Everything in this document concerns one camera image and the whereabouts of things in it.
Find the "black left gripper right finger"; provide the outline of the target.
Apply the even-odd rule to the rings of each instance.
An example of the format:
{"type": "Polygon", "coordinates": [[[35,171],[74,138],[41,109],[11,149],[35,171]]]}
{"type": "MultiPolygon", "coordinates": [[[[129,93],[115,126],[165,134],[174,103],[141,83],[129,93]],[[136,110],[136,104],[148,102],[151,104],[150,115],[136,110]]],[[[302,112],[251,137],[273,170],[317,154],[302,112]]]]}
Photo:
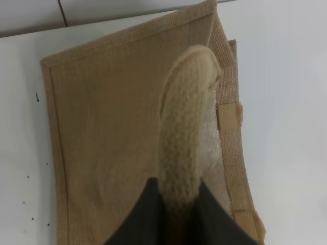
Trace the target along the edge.
{"type": "Polygon", "coordinates": [[[188,244],[257,244],[225,212],[204,182],[191,212],[188,244]]]}

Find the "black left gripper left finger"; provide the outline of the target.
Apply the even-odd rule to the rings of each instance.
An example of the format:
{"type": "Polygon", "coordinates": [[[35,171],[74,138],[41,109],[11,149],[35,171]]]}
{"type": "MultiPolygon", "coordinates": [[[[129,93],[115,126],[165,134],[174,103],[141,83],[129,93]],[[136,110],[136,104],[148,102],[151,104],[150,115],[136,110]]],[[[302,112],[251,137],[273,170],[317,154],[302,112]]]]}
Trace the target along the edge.
{"type": "Polygon", "coordinates": [[[158,245],[165,243],[166,210],[158,180],[149,178],[133,209],[105,242],[111,245],[158,245]]]}

